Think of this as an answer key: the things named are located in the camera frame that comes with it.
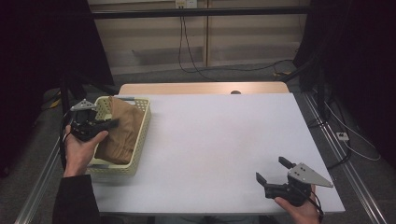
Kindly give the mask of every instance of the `black device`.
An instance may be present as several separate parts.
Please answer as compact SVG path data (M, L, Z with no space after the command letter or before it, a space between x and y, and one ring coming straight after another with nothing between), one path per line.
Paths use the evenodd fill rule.
M107 120L85 120L82 123L73 121L71 123L71 134L83 142L88 142L101 131L108 131L119 125L118 119Z
M333 184L316 173L307 165L296 165L283 157L278 160L288 171L288 183L283 185L268 184L264 177L256 173L256 180L264 187L265 197L274 199L281 197L294 206L301 206L311 195L311 185L332 188Z
M72 106L71 134L83 142L88 142L101 131L108 131L119 125L118 119L96 119L96 108L91 102L86 100Z

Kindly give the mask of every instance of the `white tabletop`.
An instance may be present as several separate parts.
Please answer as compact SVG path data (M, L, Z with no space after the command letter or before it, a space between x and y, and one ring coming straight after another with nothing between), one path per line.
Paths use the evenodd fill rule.
M144 96L152 118L137 173L93 177L101 212L281 213L255 176L286 183L279 156L331 180L291 93ZM336 189L317 195L323 211L345 211Z

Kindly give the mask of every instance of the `person's arm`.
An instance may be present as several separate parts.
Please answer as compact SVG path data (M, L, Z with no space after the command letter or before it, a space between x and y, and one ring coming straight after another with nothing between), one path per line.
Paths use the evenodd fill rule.
M315 193L315 185L312 185L312 192ZM316 201L315 195L311 193L312 201ZM317 208L309 201L306 201L300 207L291 205L283 198L275 198L275 202L285 209L293 218L296 224L319 224L319 212Z
M100 223L100 214L93 195L90 175L85 175L95 146L103 141L108 132L97 134L88 142L79 141L73 134L64 143L66 168L52 212L52 223Z

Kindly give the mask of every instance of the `human hand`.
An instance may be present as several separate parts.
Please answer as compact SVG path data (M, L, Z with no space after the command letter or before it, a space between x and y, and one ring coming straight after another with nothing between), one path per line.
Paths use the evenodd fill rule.
M315 193L315 185L311 186L312 192ZM311 193L310 198L313 202L316 201L315 195ZM291 205L283 198L275 198L275 202L285 209L293 218L296 224L318 224L319 212L317 208L309 201L305 201L300 207Z
M67 125L66 133L70 133L70 131L70 125ZM102 131L90 141L82 142L73 134L68 134L64 140L67 159L64 177L84 175L87 171L87 165L93 157L96 145L102 142L107 135L108 131Z

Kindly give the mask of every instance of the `power outlet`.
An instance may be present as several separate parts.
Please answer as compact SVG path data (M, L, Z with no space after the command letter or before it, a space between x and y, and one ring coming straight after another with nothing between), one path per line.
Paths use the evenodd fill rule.
M198 8L197 0L186 0L186 8Z
M176 8L187 8L187 0L176 0Z
M336 135L340 141L349 141L349 137L346 133L336 133Z

